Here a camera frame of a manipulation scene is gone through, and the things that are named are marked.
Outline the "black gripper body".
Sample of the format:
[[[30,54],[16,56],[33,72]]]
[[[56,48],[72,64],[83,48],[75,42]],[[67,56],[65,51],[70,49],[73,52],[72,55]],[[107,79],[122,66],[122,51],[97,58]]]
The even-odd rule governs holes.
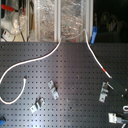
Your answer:
[[[125,88],[115,79],[111,78],[109,80],[109,85],[121,96],[121,97],[128,97],[128,88]]]

